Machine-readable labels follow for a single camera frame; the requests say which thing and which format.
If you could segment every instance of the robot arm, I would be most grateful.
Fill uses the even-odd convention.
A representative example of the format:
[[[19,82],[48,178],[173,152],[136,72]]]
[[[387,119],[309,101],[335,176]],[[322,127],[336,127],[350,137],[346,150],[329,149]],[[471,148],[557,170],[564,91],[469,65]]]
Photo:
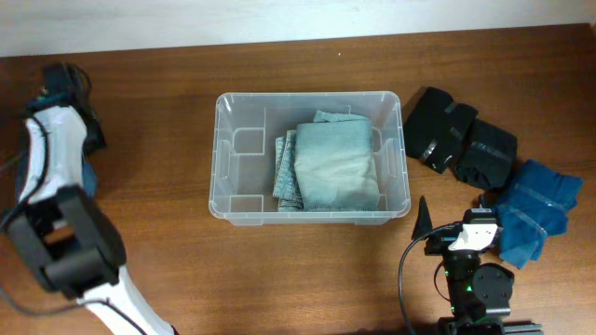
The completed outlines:
[[[78,71],[66,64],[44,70],[46,94],[28,107],[19,210],[3,229],[46,291],[76,299],[114,334],[173,335],[132,283],[118,231],[83,191],[83,155],[105,142]],[[68,237],[47,238],[66,226]]]

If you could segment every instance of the folded towel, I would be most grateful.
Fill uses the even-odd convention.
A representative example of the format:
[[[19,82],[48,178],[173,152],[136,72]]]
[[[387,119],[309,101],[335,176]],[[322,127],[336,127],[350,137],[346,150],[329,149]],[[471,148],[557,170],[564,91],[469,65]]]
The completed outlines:
[[[518,152],[515,136],[484,121],[476,120],[469,146],[455,165],[460,181],[485,191],[505,186]]]
[[[289,130],[286,136],[276,139],[276,178],[273,196],[279,198],[278,211],[280,212],[297,212],[303,209],[302,196],[293,168],[295,137],[296,131]],[[279,178],[282,162],[282,177]]]
[[[462,142],[478,111],[455,104],[445,91],[429,87],[403,126],[406,154],[442,173],[462,151]]]
[[[322,111],[314,121],[296,133],[294,168],[304,211],[377,210],[371,121]]]
[[[581,185],[578,177],[527,161],[494,208],[503,226],[501,258],[520,269],[538,261],[547,238],[567,232],[566,215],[577,205]]]

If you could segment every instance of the blue folded fabric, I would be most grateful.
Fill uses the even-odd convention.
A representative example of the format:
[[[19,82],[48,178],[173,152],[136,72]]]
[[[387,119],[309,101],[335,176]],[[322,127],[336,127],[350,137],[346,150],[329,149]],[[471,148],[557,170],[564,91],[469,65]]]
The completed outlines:
[[[379,189],[371,121],[317,111],[276,139],[278,211],[376,210]]]
[[[567,232],[567,213],[577,205],[581,185],[578,177],[528,160],[494,208],[503,226],[500,257],[519,269],[538,261],[547,238]]]

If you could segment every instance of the wood grain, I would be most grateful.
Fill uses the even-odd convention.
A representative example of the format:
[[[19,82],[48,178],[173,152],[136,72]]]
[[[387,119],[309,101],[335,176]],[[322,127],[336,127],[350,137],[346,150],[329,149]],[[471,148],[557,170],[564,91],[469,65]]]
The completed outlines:
[[[229,91],[391,90],[406,106],[405,119],[423,86],[451,92],[517,135],[520,159],[584,179],[568,234],[515,271],[508,320],[532,319],[548,334],[590,334],[596,326],[596,38],[587,24],[2,59],[1,110],[18,111],[38,90],[41,66],[54,60],[91,75],[91,103],[109,143],[91,157],[101,179],[97,201],[125,240],[138,288],[181,334],[403,327],[397,269],[415,209],[378,227],[237,228],[216,220],[208,211],[213,116],[215,100]],[[10,129],[2,130],[3,158],[16,151]],[[435,224],[460,220],[480,193],[415,160],[408,169],[413,208],[426,195]],[[0,183],[0,206],[10,207],[13,176]],[[5,238],[0,252],[0,283],[19,301],[64,303],[36,285]],[[450,313],[432,285],[438,262],[418,248],[406,264],[416,323]],[[0,328],[108,334],[86,311],[28,319],[4,304]]]

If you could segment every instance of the clear plastic bin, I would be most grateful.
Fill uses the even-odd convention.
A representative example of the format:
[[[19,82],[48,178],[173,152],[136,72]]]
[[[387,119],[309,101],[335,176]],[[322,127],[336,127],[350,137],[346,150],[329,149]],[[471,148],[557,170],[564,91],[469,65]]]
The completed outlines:
[[[225,93],[216,102],[209,209],[234,225],[264,223],[383,224],[408,213],[408,168],[400,99],[393,92]],[[272,196],[275,139],[316,110],[359,114],[372,121],[378,211],[278,212]]]

